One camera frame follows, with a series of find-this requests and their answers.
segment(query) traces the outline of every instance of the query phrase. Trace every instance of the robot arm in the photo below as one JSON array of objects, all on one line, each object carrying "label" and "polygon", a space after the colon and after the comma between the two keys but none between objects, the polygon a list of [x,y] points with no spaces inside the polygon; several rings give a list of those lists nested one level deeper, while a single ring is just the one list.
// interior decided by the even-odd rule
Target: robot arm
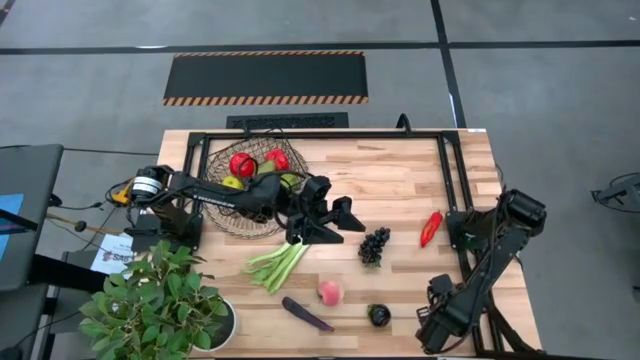
[{"label": "robot arm", "polygon": [[[190,198],[233,209],[243,217],[264,224],[274,218],[286,229],[286,240],[292,244],[342,243],[339,234],[325,227],[333,222],[339,229],[364,231],[365,227],[351,214],[351,199],[343,197],[327,209],[325,196],[331,188],[323,176],[308,178],[299,194],[290,192],[280,183],[280,173],[258,175],[244,190],[194,178],[168,166],[148,166],[138,170],[131,190],[132,204],[151,208],[160,219],[164,233],[177,238],[199,235],[192,229],[194,216],[175,207],[175,199]],[[288,217],[282,223],[278,214]]]},{"label": "robot arm", "polygon": [[[452,242],[455,240],[458,245],[464,244],[467,249],[483,250],[484,256],[464,284],[454,287],[446,274],[429,282],[431,306],[417,310],[421,328],[416,338],[422,343],[425,353],[437,354],[450,350],[443,350],[449,336],[459,337],[459,341],[462,341],[471,328],[477,326],[493,284],[529,239],[542,232],[546,219],[544,208],[542,203],[526,194],[511,190],[500,196],[495,209],[472,211],[460,218],[448,216]],[[505,332],[507,341],[511,343],[513,340],[514,350],[531,350],[513,334],[513,331]]]}]

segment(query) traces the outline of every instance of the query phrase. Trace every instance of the red chili pepper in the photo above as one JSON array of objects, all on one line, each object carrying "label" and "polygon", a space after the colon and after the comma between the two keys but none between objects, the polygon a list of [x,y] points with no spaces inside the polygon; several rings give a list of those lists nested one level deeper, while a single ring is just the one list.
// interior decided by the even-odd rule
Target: red chili pepper
[{"label": "red chili pepper", "polygon": [[431,239],[433,239],[433,234],[436,233],[436,230],[440,227],[440,223],[442,222],[442,214],[439,211],[431,214],[429,221],[424,225],[424,229],[422,229],[422,234],[420,235],[420,246],[425,247]]}]

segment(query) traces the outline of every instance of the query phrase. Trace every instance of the eggplant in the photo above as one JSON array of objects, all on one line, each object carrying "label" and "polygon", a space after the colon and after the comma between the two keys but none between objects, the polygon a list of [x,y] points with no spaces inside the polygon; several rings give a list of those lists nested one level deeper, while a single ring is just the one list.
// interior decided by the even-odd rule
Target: eggplant
[{"label": "eggplant", "polygon": [[371,304],[367,307],[367,315],[375,327],[386,326],[391,320],[391,311],[386,305]]},{"label": "eggplant", "polygon": [[326,322],[318,319],[315,315],[311,314],[307,311],[307,309],[303,308],[302,305],[298,304],[292,298],[285,296],[282,299],[282,307],[285,308],[288,312],[292,313],[293,316],[297,317],[300,320],[303,320],[322,331],[334,331],[335,329],[329,326]]}]

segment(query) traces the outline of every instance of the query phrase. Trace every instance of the red tomato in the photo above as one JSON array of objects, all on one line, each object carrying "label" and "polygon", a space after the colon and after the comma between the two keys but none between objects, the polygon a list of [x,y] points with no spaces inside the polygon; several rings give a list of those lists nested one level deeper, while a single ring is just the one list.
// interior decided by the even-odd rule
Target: red tomato
[{"label": "red tomato", "polygon": [[231,157],[229,170],[236,176],[253,176],[256,171],[256,163],[247,153],[236,153]]},{"label": "red tomato", "polygon": [[285,154],[281,149],[273,149],[269,151],[265,159],[276,163],[276,171],[289,170],[289,158],[287,158],[287,154]]}]

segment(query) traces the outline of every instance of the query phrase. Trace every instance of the white paper sign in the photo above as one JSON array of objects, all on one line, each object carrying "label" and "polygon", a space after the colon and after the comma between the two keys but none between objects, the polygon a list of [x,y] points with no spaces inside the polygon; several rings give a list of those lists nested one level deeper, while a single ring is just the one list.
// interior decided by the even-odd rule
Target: white paper sign
[{"label": "white paper sign", "polygon": [[107,275],[122,272],[126,269],[126,263],[135,260],[135,253],[131,251],[133,239],[127,234],[120,236],[105,235],[100,245],[96,258],[93,259],[91,270]]}]

